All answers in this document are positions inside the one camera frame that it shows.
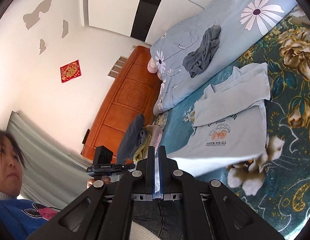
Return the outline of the light blue printed t-shirt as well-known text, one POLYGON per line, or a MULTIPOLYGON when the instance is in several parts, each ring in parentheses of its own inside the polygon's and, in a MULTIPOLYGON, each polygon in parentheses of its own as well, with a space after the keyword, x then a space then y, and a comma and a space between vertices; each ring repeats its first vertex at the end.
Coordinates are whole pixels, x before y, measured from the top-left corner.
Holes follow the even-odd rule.
POLYGON ((218 85, 208 85, 194 104, 193 133, 167 156, 194 177, 256 159, 265 152, 270 99, 267 63, 234 67, 218 85))

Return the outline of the pink and beige folded clothes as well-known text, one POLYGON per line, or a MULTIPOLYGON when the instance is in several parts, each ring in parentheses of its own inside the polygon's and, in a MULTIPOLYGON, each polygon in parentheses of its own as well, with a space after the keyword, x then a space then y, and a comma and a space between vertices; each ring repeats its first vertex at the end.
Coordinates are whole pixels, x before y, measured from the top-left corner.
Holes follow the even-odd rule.
POLYGON ((147 158, 150 146, 153 146, 155 150, 158 149, 162 137, 162 129, 159 125, 147 125, 142 129, 142 134, 137 149, 133 150, 132 160, 135 163, 147 158))

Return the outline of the dark navy folded garment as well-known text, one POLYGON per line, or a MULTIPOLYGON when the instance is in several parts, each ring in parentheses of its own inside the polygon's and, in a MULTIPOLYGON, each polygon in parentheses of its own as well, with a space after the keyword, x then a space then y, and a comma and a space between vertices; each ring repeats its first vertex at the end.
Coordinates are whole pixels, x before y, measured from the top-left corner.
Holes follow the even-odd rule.
POLYGON ((133 160, 137 149, 145 142, 147 129, 144 127, 145 117, 138 114, 127 128, 116 154, 116 164, 125 164, 127 159, 133 160))

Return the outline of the teal floral bed blanket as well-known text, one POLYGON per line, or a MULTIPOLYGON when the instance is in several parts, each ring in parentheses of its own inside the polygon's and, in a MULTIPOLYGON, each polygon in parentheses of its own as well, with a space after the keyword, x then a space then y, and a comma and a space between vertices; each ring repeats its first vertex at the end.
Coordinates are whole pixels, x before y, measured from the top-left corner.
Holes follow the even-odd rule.
POLYGON ((310 20, 299 5, 209 83, 250 63, 268 65, 266 152, 200 179, 221 180, 285 239, 295 239, 310 220, 310 20))

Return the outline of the orange wooden headboard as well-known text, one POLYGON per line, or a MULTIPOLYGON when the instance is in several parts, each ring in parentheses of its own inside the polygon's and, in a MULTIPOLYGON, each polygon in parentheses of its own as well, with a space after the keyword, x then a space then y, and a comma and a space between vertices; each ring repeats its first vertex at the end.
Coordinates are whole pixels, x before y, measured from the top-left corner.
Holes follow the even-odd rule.
POLYGON ((95 149, 106 146, 113 152, 112 163, 115 163, 120 142, 134 118, 141 113, 146 125, 152 123, 161 81, 147 70, 150 59, 150 49, 146 47, 138 46, 131 53, 85 137, 83 157, 93 160, 95 149))

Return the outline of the grey crumpled garment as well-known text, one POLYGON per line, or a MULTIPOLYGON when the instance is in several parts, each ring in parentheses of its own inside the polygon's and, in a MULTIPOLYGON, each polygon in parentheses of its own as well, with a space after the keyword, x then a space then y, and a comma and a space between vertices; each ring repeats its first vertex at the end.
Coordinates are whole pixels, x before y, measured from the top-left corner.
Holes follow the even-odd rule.
POLYGON ((213 25, 208 28, 202 38, 199 47, 186 55, 182 65, 190 74, 191 78, 202 74, 210 64, 213 56, 219 48, 219 35, 222 28, 219 25, 213 25))

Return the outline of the light blue daisy quilt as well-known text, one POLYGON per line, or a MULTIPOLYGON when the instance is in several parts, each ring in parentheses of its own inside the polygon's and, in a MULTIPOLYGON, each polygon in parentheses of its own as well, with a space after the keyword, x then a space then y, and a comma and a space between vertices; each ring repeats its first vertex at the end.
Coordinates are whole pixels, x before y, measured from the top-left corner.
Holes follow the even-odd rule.
POLYGON ((151 46, 162 80, 154 114, 176 106, 266 35, 295 0, 213 0, 151 46))

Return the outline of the red paper wall decoration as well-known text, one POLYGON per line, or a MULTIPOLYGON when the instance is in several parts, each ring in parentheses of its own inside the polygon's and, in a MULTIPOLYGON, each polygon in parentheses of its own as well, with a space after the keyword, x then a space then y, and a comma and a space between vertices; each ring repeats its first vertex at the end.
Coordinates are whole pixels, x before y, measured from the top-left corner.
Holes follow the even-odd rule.
POLYGON ((79 60, 73 61, 60 68, 61 82, 65 83, 71 79, 81 76, 79 60))

